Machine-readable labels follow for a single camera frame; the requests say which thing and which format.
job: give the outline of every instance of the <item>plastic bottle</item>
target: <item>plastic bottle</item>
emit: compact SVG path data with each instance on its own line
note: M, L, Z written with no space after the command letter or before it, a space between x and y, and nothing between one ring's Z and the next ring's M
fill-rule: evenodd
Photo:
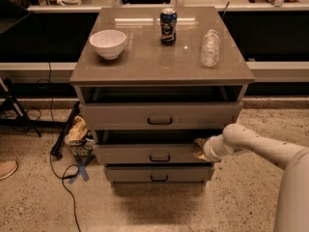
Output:
M201 62L206 67L215 66L219 61L220 35L214 29L210 29L203 38L201 48Z

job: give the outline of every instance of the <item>dresser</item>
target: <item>dresser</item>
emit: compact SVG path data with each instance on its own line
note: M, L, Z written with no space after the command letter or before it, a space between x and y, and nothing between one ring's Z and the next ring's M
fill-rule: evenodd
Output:
M121 30L126 48L108 61L87 41L70 78L111 183L205 183L213 162L196 158L192 142L234 123L254 81L215 8L174 9L177 40L162 45L162 8L102 8L90 36ZM210 29L221 37L220 60L206 68L200 50Z

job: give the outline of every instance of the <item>bowl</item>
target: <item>bowl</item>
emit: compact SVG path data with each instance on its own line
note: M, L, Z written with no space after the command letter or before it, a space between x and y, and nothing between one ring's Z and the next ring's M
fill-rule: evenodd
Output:
M115 59L126 46L126 35L118 30L103 30L90 37L95 52L105 59Z

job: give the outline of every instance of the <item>soda can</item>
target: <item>soda can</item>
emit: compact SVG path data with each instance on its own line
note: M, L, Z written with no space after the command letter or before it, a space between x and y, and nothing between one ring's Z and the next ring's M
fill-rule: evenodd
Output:
M177 13L171 8L163 9L160 14L160 24L161 42L173 44L176 41Z

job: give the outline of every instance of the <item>drawer handle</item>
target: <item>drawer handle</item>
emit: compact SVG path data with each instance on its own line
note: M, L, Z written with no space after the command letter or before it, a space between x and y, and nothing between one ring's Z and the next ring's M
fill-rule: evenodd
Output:
M170 161L170 159L171 159L170 155L167 156L167 159L155 159L155 157L153 158L153 156L149 156L149 160L152 162L167 162Z
M152 125L152 126L167 126L167 125L171 125L173 124L173 118L169 118L169 120L167 121L159 121L159 120L154 120L154 119L151 119L151 118L148 118L148 124L149 125Z
M165 176L164 179L155 178L153 175L151 176L152 182L167 182L168 181L168 175Z

